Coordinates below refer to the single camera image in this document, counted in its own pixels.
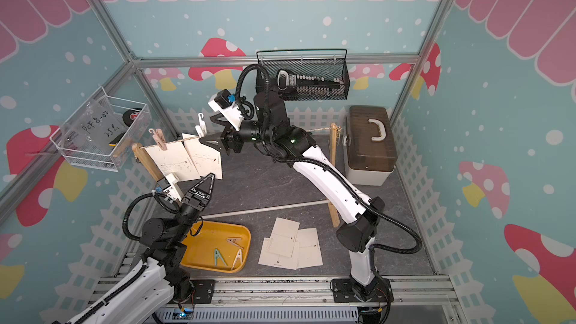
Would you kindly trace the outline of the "white clothespin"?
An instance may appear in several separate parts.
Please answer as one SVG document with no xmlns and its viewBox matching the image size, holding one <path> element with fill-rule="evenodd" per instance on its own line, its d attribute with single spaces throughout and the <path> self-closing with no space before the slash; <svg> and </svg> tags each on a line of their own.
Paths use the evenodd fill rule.
<svg viewBox="0 0 576 324">
<path fill-rule="evenodd" d="M 232 265 L 230 267 L 231 271 L 234 272 L 235 270 L 240 269 L 243 266 L 243 263 L 244 263 L 244 254 L 243 249 L 240 248 L 236 252 L 234 261 L 232 262 Z"/>
<path fill-rule="evenodd" d="M 197 115 L 197 118 L 198 118 L 198 123 L 195 125 L 195 130 L 196 130 L 197 136 L 198 137 L 204 137 L 205 135 L 207 135 L 208 130 L 206 127 L 206 123 L 203 119 L 204 118 L 203 113 L 199 112 Z"/>
</svg>

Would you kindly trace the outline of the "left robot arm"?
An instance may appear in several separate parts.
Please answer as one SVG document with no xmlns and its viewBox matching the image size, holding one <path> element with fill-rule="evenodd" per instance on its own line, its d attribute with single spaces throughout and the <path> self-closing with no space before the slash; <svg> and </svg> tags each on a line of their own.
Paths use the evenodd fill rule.
<svg viewBox="0 0 576 324">
<path fill-rule="evenodd" d="M 138 196 L 124 213 L 124 235 L 146 247 L 135 267 L 82 313 L 69 323 L 144 323 L 164 305 L 181 304 L 195 294 L 190 274 L 180 267 L 187 246 L 183 241 L 192 226 L 201 219 L 210 203 L 216 176 L 213 172 L 202 177 L 182 199 L 167 206 L 168 195 L 159 190 Z M 152 198 L 171 218 L 153 217 L 142 226 L 140 235 L 128 228 L 128 220 L 136 204 Z"/>
</svg>

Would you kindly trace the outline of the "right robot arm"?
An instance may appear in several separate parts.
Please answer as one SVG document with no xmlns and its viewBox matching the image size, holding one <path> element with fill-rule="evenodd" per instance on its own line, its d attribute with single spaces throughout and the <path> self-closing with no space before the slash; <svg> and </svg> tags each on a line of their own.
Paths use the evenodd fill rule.
<svg viewBox="0 0 576 324">
<path fill-rule="evenodd" d="M 262 149 L 276 163 L 286 164 L 306 177 L 334 205 L 343 224 L 338 241 L 348 250 L 351 273 L 344 293 L 360 302 L 382 295 L 391 302 L 392 288 L 377 270 L 377 250 L 395 254 L 415 254 L 422 249 L 420 235 L 404 223 L 384 213 L 384 201 L 358 190 L 323 154 L 306 130 L 291 124 L 279 92 L 272 88 L 269 72 L 261 64 L 251 64 L 239 75 L 235 92 L 227 89 L 214 94 L 208 105 L 210 118 L 223 126 L 218 149 L 240 153 L 246 143 Z M 408 248 L 392 247 L 375 241 L 381 221 L 395 225 L 415 241 Z"/>
</svg>

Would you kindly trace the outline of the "pink clothespin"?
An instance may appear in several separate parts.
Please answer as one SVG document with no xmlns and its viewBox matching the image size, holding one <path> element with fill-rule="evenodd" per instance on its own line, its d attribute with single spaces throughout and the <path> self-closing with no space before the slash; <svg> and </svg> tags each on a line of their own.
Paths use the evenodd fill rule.
<svg viewBox="0 0 576 324">
<path fill-rule="evenodd" d="M 232 238 L 227 238 L 226 241 L 227 241 L 229 244 L 237 247 L 237 248 L 240 249 L 240 250 L 243 250 L 243 249 L 244 249 L 244 247 L 242 246 L 242 239 L 241 239 L 241 238 L 232 237 Z"/>
<path fill-rule="evenodd" d="M 160 128 L 150 128 L 148 132 L 151 134 L 152 139 L 155 141 L 156 145 L 162 150 L 167 150 L 167 142 L 163 131 Z"/>
</svg>

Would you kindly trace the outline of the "green clothespin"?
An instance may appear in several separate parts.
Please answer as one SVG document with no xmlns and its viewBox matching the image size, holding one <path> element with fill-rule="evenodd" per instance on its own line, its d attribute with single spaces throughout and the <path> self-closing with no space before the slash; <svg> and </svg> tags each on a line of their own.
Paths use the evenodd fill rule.
<svg viewBox="0 0 576 324">
<path fill-rule="evenodd" d="M 215 248 L 214 249 L 214 266 L 218 267 L 220 264 L 223 267 L 227 267 L 227 262 L 224 259 L 224 256 L 222 255 L 222 253 L 217 248 Z"/>
</svg>

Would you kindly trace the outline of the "postcard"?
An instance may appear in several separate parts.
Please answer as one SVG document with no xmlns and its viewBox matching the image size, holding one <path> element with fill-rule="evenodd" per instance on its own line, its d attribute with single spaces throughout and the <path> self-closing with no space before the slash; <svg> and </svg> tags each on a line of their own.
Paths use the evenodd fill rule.
<svg viewBox="0 0 576 324">
<path fill-rule="evenodd" d="M 295 243 L 292 256 L 281 256 L 268 251 L 270 238 L 264 238 L 258 263 L 263 266 L 273 266 L 280 269 L 297 270 L 299 243 Z"/>
<path fill-rule="evenodd" d="M 299 229 L 296 242 L 298 243 L 297 269 L 323 265 L 320 241 L 316 228 Z"/>
<path fill-rule="evenodd" d="M 216 179 L 223 178 L 221 153 L 200 143 L 198 136 L 182 135 L 182 142 L 196 171 L 200 177 L 210 173 L 215 174 Z"/>
<path fill-rule="evenodd" d="M 164 176 L 173 174 L 179 181 L 190 181 L 200 178 L 182 140 L 168 142 L 166 150 L 159 145 L 150 145 L 143 148 L 154 161 Z"/>
<path fill-rule="evenodd" d="M 299 222 L 277 217 L 269 238 L 268 252 L 282 257 L 291 257 L 299 226 Z"/>
</svg>

